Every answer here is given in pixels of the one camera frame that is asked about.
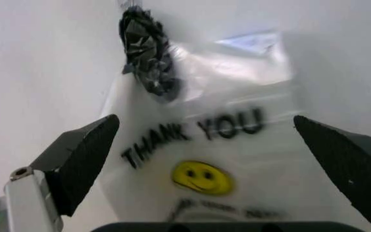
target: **screw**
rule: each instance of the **screw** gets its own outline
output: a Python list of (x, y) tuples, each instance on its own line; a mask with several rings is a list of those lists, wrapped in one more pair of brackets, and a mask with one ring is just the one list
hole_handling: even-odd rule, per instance
[(29, 176), (34, 174), (34, 171), (32, 170), (31, 167), (23, 167), (23, 168), (18, 168), (15, 171), (11, 173), (10, 180), (11, 181), (16, 181), (19, 180), (25, 176)]

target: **printed logo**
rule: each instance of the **printed logo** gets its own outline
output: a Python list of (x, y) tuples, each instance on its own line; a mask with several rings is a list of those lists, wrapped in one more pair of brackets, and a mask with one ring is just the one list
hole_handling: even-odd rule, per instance
[(207, 195), (225, 195), (233, 181), (223, 170), (199, 161), (184, 161), (172, 172), (174, 183)]

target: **white wall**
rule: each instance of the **white wall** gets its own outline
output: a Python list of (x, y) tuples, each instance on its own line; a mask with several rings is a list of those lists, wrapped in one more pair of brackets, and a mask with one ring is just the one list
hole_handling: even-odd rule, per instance
[[(179, 41), (277, 27), (309, 115), (371, 135), (371, 1), (143, 1)], [(12, 170), (98, 117), (124, 62), (120, 15), (113, 0), (0, 0), (0, 193)], [(106, 206), (88, 199), (66, 231), (112, 221)]]

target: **smiley face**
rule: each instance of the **smiley face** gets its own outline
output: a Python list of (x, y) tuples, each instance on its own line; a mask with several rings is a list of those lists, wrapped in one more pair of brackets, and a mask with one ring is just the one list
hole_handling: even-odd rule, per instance
[(223, 170), (199, 161), (184, 161), (172, 172), (174, 183), (208, 195), (225, 195), (233, 189), (232, 179)]

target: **white plastic bag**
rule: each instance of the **white plastic bag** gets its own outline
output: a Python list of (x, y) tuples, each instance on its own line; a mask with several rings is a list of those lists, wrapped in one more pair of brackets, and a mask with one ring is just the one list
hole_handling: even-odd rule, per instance
[(100, 176), (121, 221), (331, 220), (323, 171), (293, 128), (292, 71), (272, 31), (173, 44), (182, 89), (155, 101), (132, 76), (103, 115), (120, 130)]

